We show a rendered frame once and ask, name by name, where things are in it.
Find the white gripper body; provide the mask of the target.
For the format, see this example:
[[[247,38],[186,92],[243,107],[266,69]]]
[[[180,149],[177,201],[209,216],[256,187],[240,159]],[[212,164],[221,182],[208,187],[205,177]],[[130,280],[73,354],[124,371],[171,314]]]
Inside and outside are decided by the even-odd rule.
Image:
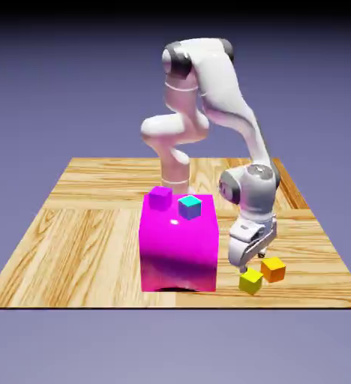
[[[233,237],[229,238],[229,262],[236,267],[245,267],[250,260],[261,253],[275,239],[277,227],[273,226],[271,231],[251,243],[240,241]]]

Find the small yellow cube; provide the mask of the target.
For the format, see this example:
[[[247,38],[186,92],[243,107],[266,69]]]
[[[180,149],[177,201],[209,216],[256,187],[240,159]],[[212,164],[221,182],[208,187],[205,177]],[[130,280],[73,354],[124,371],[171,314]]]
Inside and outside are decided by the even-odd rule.
[[[263,273],[253,268],[248,268],[247,271],[240,275],[238,288],[250,295],[256,294],[263,283]]]

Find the small orange cube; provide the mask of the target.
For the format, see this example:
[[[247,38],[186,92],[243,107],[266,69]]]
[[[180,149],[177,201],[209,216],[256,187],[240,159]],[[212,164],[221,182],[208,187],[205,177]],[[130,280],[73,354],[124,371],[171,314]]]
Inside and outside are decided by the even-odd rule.
[[[286,265],[278,257],[273,256],[262,260],[260,271],[269,283],[275,283],[284,279]]]

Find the small cyan cube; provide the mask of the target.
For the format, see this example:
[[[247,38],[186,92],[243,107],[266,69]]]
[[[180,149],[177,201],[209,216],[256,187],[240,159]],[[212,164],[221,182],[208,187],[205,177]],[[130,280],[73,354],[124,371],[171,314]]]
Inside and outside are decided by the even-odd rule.
[[[186,220],[198,218],[202,211],[202,201],[193,195],[178,200],[178,214]]]

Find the small purple cube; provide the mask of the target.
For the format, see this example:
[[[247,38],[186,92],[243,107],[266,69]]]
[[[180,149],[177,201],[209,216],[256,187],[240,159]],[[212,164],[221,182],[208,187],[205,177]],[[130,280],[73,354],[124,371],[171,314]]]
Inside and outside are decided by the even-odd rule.
[[[148,193],[148,205],[151,209],[166,211],[172,204],[173,191],[169,187],[156,186]]]

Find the large magenta box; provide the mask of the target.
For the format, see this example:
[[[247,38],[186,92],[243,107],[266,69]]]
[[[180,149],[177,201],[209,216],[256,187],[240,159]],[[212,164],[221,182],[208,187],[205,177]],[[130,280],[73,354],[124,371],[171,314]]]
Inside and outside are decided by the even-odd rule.
[[[210,194],[193,195],[202,201],[201,215],[186,220],[178,209],[178,200],[185,196],[172,192],[172,204],[166,211],[151,209],[149,193],[144,196],[139,223],[144,292],[216,290],[219,229],[214,199]]]

